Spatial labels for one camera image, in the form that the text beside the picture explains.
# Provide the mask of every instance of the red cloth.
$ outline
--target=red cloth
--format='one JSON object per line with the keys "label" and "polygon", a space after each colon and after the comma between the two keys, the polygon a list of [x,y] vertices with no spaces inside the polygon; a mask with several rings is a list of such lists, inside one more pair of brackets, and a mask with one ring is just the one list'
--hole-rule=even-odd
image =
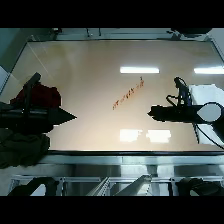
{"label": "red cloth", "polygon": [[[24,101],[24,91],[21,90],[16,98],[10,100],[10,104]],[[61,106],[61,96],[56,87],[47,87],[37,83],[32,88],[31,104],[34,106],[56,108]]]}

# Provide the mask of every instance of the dark green cloth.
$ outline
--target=dark green cloth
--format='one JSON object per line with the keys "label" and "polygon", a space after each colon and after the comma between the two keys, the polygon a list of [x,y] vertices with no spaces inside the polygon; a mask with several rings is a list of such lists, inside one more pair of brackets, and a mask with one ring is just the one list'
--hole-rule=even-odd
{"label": "dark green cloth", "polygon": [[0,169],[35,165],[49,147],[50,138],[44,134],[22,135],[0,128]]}

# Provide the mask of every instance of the dark red fabric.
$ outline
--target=dark red fabric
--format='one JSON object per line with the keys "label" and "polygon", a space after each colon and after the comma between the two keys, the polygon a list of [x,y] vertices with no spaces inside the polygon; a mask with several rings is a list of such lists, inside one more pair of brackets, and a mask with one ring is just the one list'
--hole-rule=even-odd
{"label": "dark red fabric", "polygon": [[[10,104],[24,101],[24,92],[21,90]],[[47,87],[40,83],[32,88],[31,104],[34,106],[55,108],[61,106],[61,96],[56,87]]]}

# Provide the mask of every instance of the gray wall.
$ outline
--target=gray wall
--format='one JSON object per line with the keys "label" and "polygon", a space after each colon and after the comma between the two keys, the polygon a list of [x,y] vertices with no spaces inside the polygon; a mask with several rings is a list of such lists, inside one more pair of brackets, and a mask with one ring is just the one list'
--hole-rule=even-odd
{"label": "gray wall", "polygon": [[12,72],[28,38],[49,34],[51,28],[0,28],[0,66]]}

